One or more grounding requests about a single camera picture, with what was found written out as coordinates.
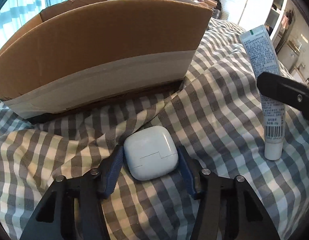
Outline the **white earbuds case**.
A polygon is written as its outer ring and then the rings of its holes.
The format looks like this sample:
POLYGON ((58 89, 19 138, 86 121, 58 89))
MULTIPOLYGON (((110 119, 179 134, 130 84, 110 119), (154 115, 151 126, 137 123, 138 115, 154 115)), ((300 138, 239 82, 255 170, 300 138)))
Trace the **white earbuds case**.
POLYGON ((152 126, 130 135, 123 144, 128 169, 136 180, 165 176, 176 169, 178 153, 169 131, 152 126))

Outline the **brown cardboard box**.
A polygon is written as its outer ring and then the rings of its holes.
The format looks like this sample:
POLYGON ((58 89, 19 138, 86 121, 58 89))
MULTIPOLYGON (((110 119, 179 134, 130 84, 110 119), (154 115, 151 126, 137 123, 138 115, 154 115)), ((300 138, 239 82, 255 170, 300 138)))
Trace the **brown cardboard box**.
POLYGON ((0 49, 0 100, 24 119, 183 80, 212 18, 192 0, 68 0, 0 49))

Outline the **white ointment tube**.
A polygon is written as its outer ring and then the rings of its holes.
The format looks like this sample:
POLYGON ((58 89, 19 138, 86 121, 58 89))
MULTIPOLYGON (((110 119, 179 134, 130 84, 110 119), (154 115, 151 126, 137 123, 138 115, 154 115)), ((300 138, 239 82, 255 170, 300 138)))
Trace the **white ointment tube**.
POLYGON ((265 158, 278 160, 282 156, 285 137, 285 105, 279 101, 277 81, 279 61, 266 27, 260 25, 240 36, 250 60, 260 93, 264 115, 265 158))

